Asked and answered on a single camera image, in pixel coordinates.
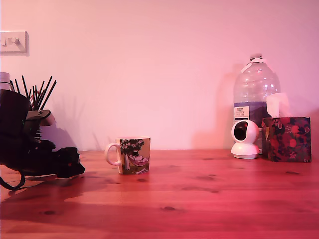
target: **mug handle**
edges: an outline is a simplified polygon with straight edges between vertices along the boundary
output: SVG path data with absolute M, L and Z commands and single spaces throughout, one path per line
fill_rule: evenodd
M 109 164 L 114 165 L 114 166 L 119 166 L 119 165 L 122 164 L 120 161 L 117 161 L 117 162 L 113 163 L 113 162 L 111 162 L 110 159 L 109 159 L 109 151 L 110 151 L 110 149 L 111 149 L 113 146 L 116 147 L 117 150 L 121 150 L 121 146 L 120 146 L 119 144 L 117 144 L 117 143 L 110 143 L 110 144 L 106 147 L 106 149 L 105 149 L 105 154 L 104 154 L 104 155 L 105 155 L 105 159 L 106 159 L 106 161 L 107 161 Z

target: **wooden tabletop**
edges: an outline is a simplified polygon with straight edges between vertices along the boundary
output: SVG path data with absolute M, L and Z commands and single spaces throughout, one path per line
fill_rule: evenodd
M 82 152 L 83 175 L 1 188 L 1 239 L 318 239 L 319 164 L 241 160 L 228 150 L 152 151 L 120 175 Z M 17 184 L 4 166 L 1 176 Z

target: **floral tissue box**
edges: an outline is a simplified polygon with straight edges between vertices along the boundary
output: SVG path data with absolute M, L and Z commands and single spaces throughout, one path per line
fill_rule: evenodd
M 263 118 L 263 156 L 273 162 L 311 162 L 310 118 Z

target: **light switch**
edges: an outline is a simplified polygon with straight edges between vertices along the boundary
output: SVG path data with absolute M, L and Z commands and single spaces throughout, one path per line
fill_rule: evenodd
M 26 32 L 25 31 L 2 31 L 1 53 L 26 53 Z

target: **white camera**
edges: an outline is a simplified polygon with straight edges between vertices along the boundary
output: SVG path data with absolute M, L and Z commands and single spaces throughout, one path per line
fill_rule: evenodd
M 235 158 L 254 159 L 259 154 L 259 147 L 254 144 L 258 139 L 258 126 L 251 120 L 241 120 L 234 124 L 231 135 L 236 141 L 231 149 Z

